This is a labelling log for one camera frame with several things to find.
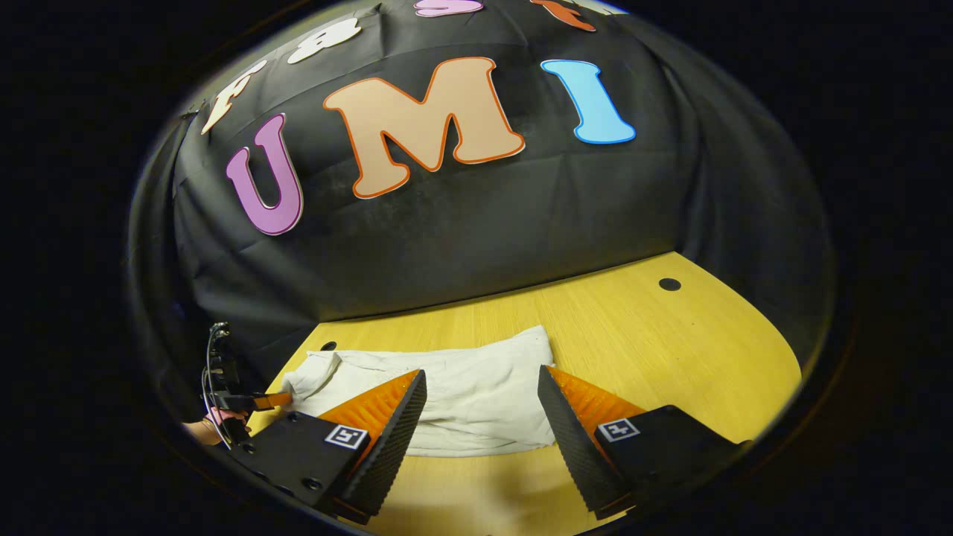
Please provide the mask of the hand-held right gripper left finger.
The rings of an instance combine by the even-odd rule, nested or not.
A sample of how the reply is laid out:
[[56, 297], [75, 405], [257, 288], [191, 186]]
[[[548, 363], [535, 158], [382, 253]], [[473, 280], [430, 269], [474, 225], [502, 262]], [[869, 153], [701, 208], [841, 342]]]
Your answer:
[[365, 525], [394, 485], [426, 400], [426, 374], [412, 370], [319, 417], [287, 412], [235, 442], [231, 457], [303, 505]]

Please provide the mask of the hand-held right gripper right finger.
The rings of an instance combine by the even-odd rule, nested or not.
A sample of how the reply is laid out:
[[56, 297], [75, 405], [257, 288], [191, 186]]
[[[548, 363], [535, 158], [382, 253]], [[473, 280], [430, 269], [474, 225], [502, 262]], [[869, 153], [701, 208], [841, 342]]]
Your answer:
[[538, 400], [586, 508], [599, 520], [656, 512], [748, 448], [676, 405], [646, 410], [554, 366], [539, 369]]

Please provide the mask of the white jeans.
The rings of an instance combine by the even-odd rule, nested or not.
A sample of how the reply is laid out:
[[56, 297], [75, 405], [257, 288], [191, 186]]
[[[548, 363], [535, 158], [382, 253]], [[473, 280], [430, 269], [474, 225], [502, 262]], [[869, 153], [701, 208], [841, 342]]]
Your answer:
[[427, 400], [407, 454], [482, 457], [548, 447], [551, 426], [538, 400], [550, 339], [537, 325], [479, 348], [429, 352], [309, 351], [284, 374], [293, 410], [320, 416], [415, 370], [426, 374]]

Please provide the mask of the black backdrop cloth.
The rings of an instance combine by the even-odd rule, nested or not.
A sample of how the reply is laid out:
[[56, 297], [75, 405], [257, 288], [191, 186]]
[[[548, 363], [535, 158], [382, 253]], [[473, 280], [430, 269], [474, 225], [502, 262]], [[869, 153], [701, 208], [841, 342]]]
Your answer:
[[[194, 96], [144, 167], [125, 284], [139, 360], [197, 411], [231, 323], [272, 379], [314, 327], [676, 252], [800, 366], [835, 275], [808, 166], [748, 87], [631, 14], [353, 0]], [[555, 11], [570, 20], [562, 22]]]

